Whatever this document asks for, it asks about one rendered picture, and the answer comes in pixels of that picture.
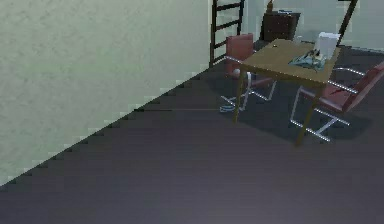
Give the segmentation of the dark ladder shelf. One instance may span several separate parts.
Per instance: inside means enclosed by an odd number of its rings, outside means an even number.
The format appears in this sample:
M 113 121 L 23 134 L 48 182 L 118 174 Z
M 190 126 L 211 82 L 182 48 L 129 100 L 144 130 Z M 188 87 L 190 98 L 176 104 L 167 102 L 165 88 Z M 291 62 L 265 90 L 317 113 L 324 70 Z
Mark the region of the dark ladder shelf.
M 236 34 L 239 35 L 242 29 L 243 15 L 244 15 L 245 0 L 235 0 L 232 3 L 224 5 L 219 4 L 219 0 L 212 0 L 211 6 L 211 26 L 210 26 L 210 49 L 209 49 L 209 66 L 213 67 L 216 63 L 224 59 L 224 54 L 220 56 L 215 55 L 215 50 L 224 46 L 226 41 L 216 42 L 216 33 L 220 30 L 229 28 L 236 25 Z M 220 11 L 229 9 L 238 9 L 238 18 L 223 24 L 217 24 L 217 17 Z

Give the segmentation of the brown wooden table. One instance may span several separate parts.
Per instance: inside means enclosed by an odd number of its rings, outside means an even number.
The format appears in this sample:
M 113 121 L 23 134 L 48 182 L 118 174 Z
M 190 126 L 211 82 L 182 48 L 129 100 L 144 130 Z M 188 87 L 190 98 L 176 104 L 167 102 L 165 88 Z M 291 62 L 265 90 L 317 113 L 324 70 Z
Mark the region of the brown wooden table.
M 307 111 L 304 123 L 296 140 L 296 145 L 299 146 L 302 143 L 313 111 L 319 102 L 319 98 L 322 96 L 341 51 L 341 49 L 337 47 L 332 58 L 325 62 L 324 69 L 321 71 L 289 65 L 292 59 L 304 55 L 313 48 L 314 45 L 311 43 L 301 43 L 297 45 L 290 40 L 275 39 L 243 61 L 240 64 L 240 77 L 237 86 L 235 110 L 232 118 L 233 122 L 236 123 L 238 120 L 243 82 L 248 72 L 271 77 L 276 81 L 292 81 L 315 91 L 315 97 Z

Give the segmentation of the dark brown chest of drawers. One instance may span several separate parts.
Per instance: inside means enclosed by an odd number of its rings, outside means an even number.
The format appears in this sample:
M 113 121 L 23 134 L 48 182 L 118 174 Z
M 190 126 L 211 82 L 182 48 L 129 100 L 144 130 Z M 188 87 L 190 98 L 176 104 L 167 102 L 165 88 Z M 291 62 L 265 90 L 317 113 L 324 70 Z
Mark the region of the dark brown chest of drawers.
M 271 42 L 275 39 L 292 40 L 295 36 L 300 13 L 265 13 L 262 19 L 260 40 Z

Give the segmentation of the teal crumpled cloth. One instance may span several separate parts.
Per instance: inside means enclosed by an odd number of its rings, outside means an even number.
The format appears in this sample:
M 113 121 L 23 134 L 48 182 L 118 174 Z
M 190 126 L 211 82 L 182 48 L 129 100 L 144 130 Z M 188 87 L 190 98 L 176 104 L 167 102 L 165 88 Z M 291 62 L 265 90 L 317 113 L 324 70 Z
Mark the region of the teal crumpled cloth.
M 327 58 L 319 50 L 310 50 L 304 55 L 298 56 L 289 62 L 289 65 L 295 65 L 302 68 L 322 71 Z

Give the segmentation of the white box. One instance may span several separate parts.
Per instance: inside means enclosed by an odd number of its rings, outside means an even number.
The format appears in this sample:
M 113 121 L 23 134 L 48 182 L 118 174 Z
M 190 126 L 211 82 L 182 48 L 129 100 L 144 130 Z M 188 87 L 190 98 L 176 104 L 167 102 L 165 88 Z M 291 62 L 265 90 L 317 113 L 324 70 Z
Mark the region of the white box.
M 320 32 L 315 43 L 315 49 L 327 59 L 331 59 L 339 38 L 340 34 Z

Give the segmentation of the red chair with metal frame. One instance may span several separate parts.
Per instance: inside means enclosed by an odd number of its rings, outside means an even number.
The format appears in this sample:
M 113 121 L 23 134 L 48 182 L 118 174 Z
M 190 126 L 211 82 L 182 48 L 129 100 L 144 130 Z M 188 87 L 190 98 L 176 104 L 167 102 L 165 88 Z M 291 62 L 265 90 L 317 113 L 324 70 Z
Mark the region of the red chair with metal frame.
M 253 45 L 253 35 L 241 34 L 229 36 L 226 38 L 225 67 L 226 74 L 233 80 L 240 78 L 240 65 L 256 50 Z M 244 111 L 251 95 L 257 96 L 264 101 L 270 101 L 273 97 L 277 82 L 269 77 L 247 72 L 242 84 L 243 93 L 240 97 L 243 99 L 239 106 L 240 111 Z
M 330 139 L 323 135 L 323 132 L 334 125 L 336 122 L 349 126 L 350 123 L 336 116 L 344 114 L 356 107 L 384 77 L 384 60 L 366 72 L 360 72 L 351 68 L 338 67 L 334 71 L 345 71 L 359 76 L 359 80 L 350 86 L 329 80 L 324 88 L 322 95 L 318 99 L 317 107 L 314 111 L 329 118 L 329 121 L 317 130 L 306 128 L 306 131 L 321 140 L 329 142 Z

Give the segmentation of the dark slanted post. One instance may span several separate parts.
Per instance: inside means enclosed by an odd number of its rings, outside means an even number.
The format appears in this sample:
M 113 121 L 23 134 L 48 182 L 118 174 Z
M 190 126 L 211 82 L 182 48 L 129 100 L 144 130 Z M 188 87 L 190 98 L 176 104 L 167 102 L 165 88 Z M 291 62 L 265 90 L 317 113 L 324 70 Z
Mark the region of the dark slanted post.
M 345 2 L 348 2 L 349 3 L 349 6 L 347 8 L 347 11 L 344 15 L 344 18 L 343 18 L 343 21 L 342 21 L 342 24 L 339 28 L 339 34 L 340 34 L 340 37 L 338 39 L 338 42 L 337 42 L 337 46 L 340 45 L 343 37 L 344 37 L 344 34 L 345 34 L 345 31 L 348 27 L 348 24 L 349 24 L 349 21 L 354 13 L 354 10 L 356 8 L 356 5 L 358 3 L 359 0 L 338 0 L 338 1 L 345 1 Z

